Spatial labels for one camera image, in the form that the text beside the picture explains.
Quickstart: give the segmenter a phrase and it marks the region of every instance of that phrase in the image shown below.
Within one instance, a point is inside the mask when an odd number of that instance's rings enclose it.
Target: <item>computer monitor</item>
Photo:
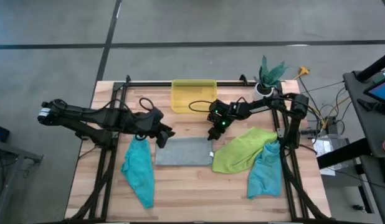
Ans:
[[[366,89],[364,94],[385,104],[385,79]]]

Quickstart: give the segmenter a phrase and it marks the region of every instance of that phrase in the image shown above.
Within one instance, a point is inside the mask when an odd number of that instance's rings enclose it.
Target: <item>gray concrete floor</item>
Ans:
[[[115,0],[0,0],[0,44],[104,43],[114,5]],[[380,0],[124,0],[113,42],[382,39]],[[242,73],[251,78],[266,55],[270,66],[285,61],[285,79],[299,66],[308,67],[311,73],[303,81],[312,89],[340,82],[344,72],[363,69],[384,54],[385,45],[111,49],[103,79],[124,80],[129,74],[134,80],[225,80]],[[12,132],[12,145],[44,154],[43,163],[19,179],[6,223],[63,218],[80,141],[65,128],[40,125],[36,117],[41,102],[54,98],[89,106],[101,56],[102,49],[0,50],[0,125]],[[312,96],[321,106],[342,87]],[[353,107],[344,121],[343,137],[364,136]],[[345,191],[347,198],[341,197]],[[333,217],[380,222],[376,215],[350,209],[360,203],[356,190],[327,188],[326,193]]]

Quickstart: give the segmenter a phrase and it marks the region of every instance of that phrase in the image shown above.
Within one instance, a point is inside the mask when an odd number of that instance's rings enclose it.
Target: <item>blue cloth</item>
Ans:
[[[256,156],[248,178],[248,198],[258,195],[280,196],[281,160],[278,141],[264,145],[263,152]]]
[[[125,154],[121,172],[144,208],[152,208],[154,205],[154,170],[151,163],[150,145],[146,139],[139,141],[133,138]]]

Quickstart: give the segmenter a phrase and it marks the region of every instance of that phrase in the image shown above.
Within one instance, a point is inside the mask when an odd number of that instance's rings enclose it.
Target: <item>monitor screen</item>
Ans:
[[[368,91],[370,94],[385,100],[385,82]]]

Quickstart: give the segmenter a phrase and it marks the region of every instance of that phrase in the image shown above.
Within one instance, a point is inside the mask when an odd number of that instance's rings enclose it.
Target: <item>gray towel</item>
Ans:
[[[163,149],[155,149],[155,165],[208,166],[212,161],[212,141],[205,137],[169,138]]]

